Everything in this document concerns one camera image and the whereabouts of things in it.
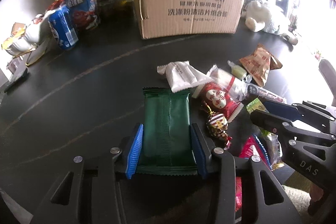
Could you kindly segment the blue soda can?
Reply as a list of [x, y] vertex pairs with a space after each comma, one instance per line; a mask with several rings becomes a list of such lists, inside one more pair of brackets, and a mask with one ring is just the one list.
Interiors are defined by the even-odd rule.
[[78, 42], [76, 30], [71, 22], [70, 11], [66, 5], [52, 11], [49, 16], [49, 26], [62, 50], [70, 50]]

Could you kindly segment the white shell snack tray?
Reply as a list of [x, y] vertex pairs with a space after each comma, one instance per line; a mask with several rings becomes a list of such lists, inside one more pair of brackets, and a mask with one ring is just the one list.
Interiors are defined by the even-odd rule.
[[13, 59], [28, 55], [25, 65], [30, 67], [47, 52], [51, 39], [49, 14], [39, 14], [28, 25], [19, 28], [14, 35], [7, 38], [1, 44], [1, 49]]

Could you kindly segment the green candy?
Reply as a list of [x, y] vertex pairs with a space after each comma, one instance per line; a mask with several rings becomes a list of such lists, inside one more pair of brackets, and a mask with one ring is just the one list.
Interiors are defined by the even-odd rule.
[[249, 75], [248, 72], [240, 65], [237, 65], [229, 60], [227, 61], [227, 64], [231, 68], [231, 74], [235, 76], [237, 79], [244, 81], [246, 83], [250, 83], [252, 81], [252, 76]]

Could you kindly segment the clear red-edged snack packet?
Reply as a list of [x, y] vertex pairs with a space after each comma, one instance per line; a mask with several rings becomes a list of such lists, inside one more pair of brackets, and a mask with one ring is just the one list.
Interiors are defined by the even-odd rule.
[[247, 84], [227, 71], [213, 65], [206, 74], [219, 84], [235, 101], [243, 101], [247, 96]]

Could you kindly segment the white snack packet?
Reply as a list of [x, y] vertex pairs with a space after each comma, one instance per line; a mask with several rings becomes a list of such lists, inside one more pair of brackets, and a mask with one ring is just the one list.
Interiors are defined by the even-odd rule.
[[191, 66], [189, 61], [174, 61], [157, 66], [157, 73], [166, 76], [173, 93], [213, 81], [210, 76]]

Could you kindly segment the dark green snack packet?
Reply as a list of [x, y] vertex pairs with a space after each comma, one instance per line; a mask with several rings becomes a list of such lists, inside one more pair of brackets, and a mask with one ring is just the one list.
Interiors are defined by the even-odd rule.
[[190, 141], [190, 89], [143, 88], [145, 116], [137, 173], [197, 174]]

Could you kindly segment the blue chocolate canister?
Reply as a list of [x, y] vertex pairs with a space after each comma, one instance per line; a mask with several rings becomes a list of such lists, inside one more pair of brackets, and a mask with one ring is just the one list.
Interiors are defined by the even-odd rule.
[[96, 0], [64, 0], [72, 23], [78, 31], [91, 30], [99, 24]]

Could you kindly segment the red heart snack packet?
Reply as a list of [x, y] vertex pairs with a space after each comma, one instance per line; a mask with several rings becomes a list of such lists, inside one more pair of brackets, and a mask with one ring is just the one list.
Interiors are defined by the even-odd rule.
[[216, 82], [199, 85], [192, 97], [205, 101], [212, 111], [222, 113], [228, 123], [237, 117], [244, 106], [241, 102], [233, 100], [228, 92]]

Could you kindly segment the brown fortune biscuit packet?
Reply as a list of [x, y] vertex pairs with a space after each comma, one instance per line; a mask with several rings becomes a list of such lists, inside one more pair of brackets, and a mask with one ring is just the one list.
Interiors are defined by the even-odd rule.
[[261, 43], [258, 43], [251, 55], [242, 57], [239, 61], [260, 87], [265, 86], [270, 71], [282, 68], [280, 60]]

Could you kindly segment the black remote control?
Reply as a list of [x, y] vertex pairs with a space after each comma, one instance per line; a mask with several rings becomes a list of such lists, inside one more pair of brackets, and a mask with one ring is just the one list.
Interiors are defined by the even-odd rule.
[[21, 82], [23, 82], [27, 76], [29, 75], [28, 69], [26, 68], [24, 71], [22, 71], [21, 73], [19, 73], [18, 75], [16, 75], [13, 80], [11, 80], [11, 82], [7, 85], [7, 87], [5, 88], [5, 90], [3, 91], [4, 93], [7, 93], [10, 89], [12, 89], [13, 87], [15, 87], [15, 85], [20, 84]]

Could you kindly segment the white plush toy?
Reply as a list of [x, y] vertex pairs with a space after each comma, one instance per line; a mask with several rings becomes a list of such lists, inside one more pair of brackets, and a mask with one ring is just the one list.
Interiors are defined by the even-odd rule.
[[289, 19], [277, 6], [253, 0], [242, 16], [245, 18], [245, 25], [252, 32], [264, 31], [281, 36], [294, 46], [298, 44], [298, 38], [289, 31]]

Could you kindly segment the long rice cracker packet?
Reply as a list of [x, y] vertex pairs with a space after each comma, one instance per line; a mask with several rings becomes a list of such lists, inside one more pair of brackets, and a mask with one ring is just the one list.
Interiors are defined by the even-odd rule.
[[262, 87], [259, 87], [254, 84], [248, 84], [247, 85], [247, 92], [249, 95], [257, 96], [264, 98], [266, 100], [276, 101], [280, 103], [286, 103], [286, 99], [284, 97], [281, 97], [269, 90], [266, 90]]

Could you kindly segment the red striped wrapped candy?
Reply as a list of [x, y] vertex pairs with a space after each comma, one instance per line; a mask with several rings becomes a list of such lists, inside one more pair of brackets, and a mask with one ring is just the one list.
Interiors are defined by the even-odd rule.
[[228, 150], [231, 146], [232, 137], [228, 135], [228, 120], [225, 116], [226, 108], [214, 108], [204, 100], [202, 100], [202, 108], [207, 113], [206, 126], [212, 137], [224, 142], [224, 150]]

